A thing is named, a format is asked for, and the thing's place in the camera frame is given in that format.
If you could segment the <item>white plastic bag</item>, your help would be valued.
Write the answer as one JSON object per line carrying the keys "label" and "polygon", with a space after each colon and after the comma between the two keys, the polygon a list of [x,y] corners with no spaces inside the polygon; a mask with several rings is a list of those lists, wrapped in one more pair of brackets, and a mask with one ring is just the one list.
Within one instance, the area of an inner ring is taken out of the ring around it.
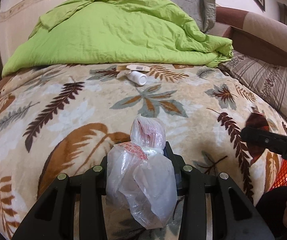
{"label": "white plastic bag", "polygon": [[128,209],[146,229],[164,227],[177,202],[175,171],[164,156],[165,146],[163,123],[137,115],[130,141],[114,145],[107,155],[107,204]]}

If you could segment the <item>red crumpled wrapper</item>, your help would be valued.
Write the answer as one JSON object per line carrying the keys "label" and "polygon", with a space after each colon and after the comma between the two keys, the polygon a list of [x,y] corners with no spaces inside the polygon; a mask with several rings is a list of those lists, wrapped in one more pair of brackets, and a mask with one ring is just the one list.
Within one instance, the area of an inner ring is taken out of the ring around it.
{"label": "red crumpled wrapper", "polygon": [[265,116],[261,113],[251,113],[246,120],[246,131],[243,133],[243,140],[247,145],[248,153],[252,157],[250,165],[253,165],[263,155],[265,148],[259,140],[263,132],[269,132],[269,124]]}

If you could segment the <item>striped floral pillow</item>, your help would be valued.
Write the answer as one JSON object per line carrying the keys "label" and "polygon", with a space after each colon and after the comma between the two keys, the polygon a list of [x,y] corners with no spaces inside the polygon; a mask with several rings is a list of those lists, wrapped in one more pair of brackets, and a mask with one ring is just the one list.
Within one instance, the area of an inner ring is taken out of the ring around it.
{"label": "striped floral pillow", "polygon": [[233,59],[218,68],[260,96],[287,121],[287,67],[234,51]]}

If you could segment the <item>leaf pattern fleece blanket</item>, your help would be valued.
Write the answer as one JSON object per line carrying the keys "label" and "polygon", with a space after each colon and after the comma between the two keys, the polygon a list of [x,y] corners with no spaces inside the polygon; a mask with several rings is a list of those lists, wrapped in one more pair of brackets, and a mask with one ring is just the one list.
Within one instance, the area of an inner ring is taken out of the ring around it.
{"label": "leaf pattern fleece blanket", "polygon": [[281,158],[252,157],[240,131],[261,113],[272,132],[287,121],[239,80],[208,67],[152,64],[140,87],[117,78],[117,64],[32,68],[0,81],[0,235],[11,239],[37,198],[60,174],[97,165],[129,140],[137,115],[158,118],[175,154],[201,172],[227,172],[257,203]]}

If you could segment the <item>brown beige headboard cushion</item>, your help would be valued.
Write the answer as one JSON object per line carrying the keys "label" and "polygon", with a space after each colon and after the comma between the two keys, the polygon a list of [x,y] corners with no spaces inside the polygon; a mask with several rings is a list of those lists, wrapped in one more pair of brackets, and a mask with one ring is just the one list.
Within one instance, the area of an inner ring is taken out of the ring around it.
{"label": "brown beige headboard cushion", "polygon": [[235,51],[277,66],[287,67],[287,25],[254,12],[216,8],[209,34],[229,38]]}

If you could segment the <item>white pill bottle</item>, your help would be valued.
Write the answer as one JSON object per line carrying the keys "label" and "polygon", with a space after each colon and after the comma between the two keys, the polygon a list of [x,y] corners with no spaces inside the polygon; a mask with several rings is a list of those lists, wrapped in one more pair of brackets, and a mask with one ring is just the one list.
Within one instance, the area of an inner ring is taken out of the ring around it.
{"label": "white pill bottle", "polygon": [[144,86],[147,83],[147,75],[142,72],[132,71],[126,77],[139,86]]}

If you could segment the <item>small beige barcode carton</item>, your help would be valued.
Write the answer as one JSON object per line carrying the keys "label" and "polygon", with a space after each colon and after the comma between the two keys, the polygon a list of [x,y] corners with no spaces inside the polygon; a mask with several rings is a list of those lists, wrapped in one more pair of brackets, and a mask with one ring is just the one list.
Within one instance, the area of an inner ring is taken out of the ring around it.
{"label": "small beige barcode carton", "polygon": [[119,79],[123,76],[130,74],[133,71],[148,73],[151,71],[151,68],[148,66],[142,66],[138,64],[128,64],[128,65],[117,66],[116,71],[118,72],[116,77]]}

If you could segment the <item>green quilt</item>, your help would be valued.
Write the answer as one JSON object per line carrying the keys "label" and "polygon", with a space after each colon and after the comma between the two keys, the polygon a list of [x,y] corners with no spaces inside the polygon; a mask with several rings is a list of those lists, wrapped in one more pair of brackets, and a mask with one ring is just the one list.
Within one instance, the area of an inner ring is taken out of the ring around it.
{"label": "green quilt", "polygon": [[170,0],[68,0],[39,17],[2,75],[64,63],[216,67],[232,58],[230,39],[202,33]]}

